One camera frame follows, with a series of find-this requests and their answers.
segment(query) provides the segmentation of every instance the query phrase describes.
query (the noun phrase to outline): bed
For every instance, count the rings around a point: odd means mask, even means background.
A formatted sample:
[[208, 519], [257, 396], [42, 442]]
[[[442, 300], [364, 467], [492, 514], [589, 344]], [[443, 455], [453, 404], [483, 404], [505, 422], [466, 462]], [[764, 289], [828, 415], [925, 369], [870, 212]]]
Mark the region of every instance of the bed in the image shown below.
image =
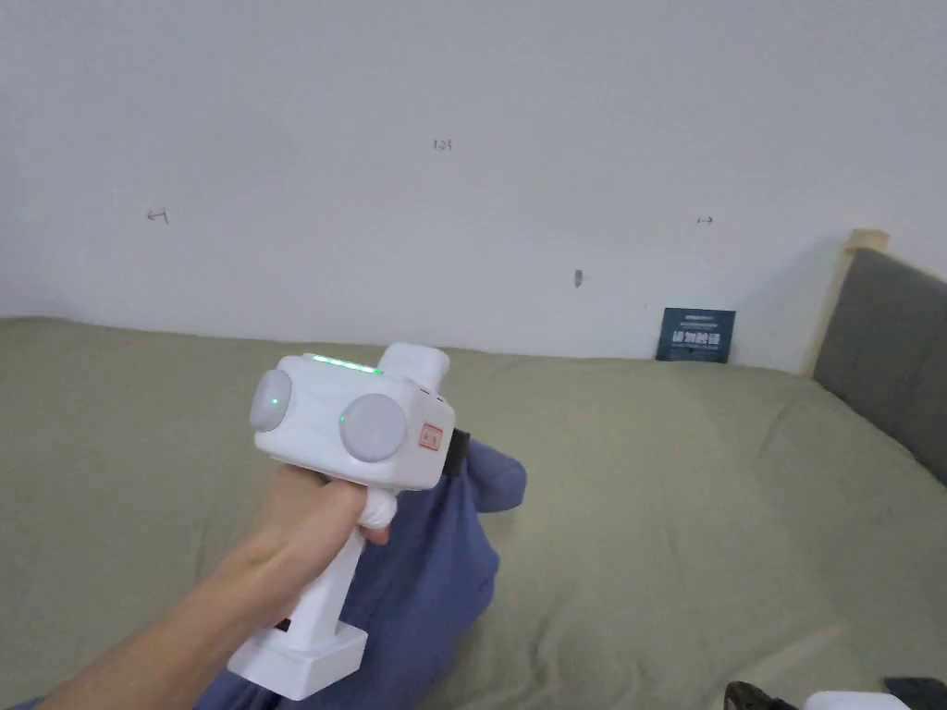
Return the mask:
[[[947, 286], [847, 259], [813, 377], [451, 350], [520, 458], [502, 567], [429, 708], [703, 708], [947, 678]], [[0, 706], [152, 619], [245, 529], [248, 401], [287, 345], [0, 322]]]

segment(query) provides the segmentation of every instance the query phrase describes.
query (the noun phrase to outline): hand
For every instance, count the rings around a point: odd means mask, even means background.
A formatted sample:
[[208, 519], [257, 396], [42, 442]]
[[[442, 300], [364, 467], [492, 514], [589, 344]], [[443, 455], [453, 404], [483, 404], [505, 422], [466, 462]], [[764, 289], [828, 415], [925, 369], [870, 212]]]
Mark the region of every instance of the hand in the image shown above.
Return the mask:
[[[292, 612], [302, 590], [345, 544], [365, 508], [366, 488], [327, 479], [289, 464], [273, 474], [254, 532], [215, 575], [242, 577], [259, 595], [260, 626]], [[388, 530], [362, 529], [367, 540], [388, 542]]]

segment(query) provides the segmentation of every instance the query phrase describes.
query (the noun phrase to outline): black strap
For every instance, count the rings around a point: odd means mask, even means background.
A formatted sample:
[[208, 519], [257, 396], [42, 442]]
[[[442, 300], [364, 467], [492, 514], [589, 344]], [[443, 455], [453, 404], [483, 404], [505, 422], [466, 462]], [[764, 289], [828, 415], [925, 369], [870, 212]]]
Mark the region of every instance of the black strap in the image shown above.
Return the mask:
[[443, 475], [451, 478], [460, 475], [460, 465], [467, 458], [470, 442], [469, 433], [454, 429], [454, 433], [451, 434], [451, 445], [447, 448], [447, 458], [444, 459], [444, 469], [441, 472]]

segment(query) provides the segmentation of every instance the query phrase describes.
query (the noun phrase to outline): gray headboard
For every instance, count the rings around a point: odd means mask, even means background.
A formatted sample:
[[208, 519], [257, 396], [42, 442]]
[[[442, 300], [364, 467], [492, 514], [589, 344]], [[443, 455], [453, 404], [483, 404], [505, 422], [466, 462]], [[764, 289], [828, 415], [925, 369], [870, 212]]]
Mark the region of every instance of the gray headboard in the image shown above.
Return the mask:
[[947, 283], [859, 249], [814, 376], [947, 484]]

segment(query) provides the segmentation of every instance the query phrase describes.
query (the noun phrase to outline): white object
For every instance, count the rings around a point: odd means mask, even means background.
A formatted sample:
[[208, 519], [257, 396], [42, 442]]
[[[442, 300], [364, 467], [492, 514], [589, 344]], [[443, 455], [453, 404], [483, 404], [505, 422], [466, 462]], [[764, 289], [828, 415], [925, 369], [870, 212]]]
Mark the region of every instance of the white object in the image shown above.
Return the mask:
[[908, 707], [886, 693], [826, 691], [811, 696], [803, 710], [908, 710]]
[[[397, 510], [397, 491], [438, 483], [455, 421], [438, 395], [449, 366], [440, 350], [404, 343], [389, 347], [377, 368], [321, 355], [285, 357], [263, 375], [254, 396], [257, 447], [368, 486], [359, 524], [383, 528]], [[340, 623], [339, 612], [364, 546], [353, 530], [307, 587], [289, 626], [258, 632], [227, 667], [296, 701], [357, 670], [367, 635]]]

